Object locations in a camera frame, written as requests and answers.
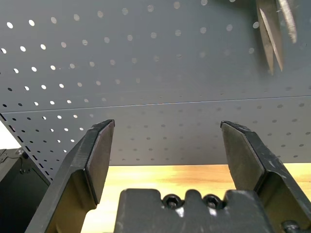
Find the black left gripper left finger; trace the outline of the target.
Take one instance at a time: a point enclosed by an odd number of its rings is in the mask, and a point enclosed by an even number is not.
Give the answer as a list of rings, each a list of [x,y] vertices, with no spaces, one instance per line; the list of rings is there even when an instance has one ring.
[[[94,124],[65,156],[26,232],[79,233],[97,208],[110,162],[115,122]]]

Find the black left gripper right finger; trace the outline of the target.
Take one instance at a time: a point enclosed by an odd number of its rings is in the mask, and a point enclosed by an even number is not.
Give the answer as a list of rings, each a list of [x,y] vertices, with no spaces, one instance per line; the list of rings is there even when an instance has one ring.
[[[276,233],[309,233],[311,202],[290,172],[251,129],[220,124],[236,189],[254,191]]]

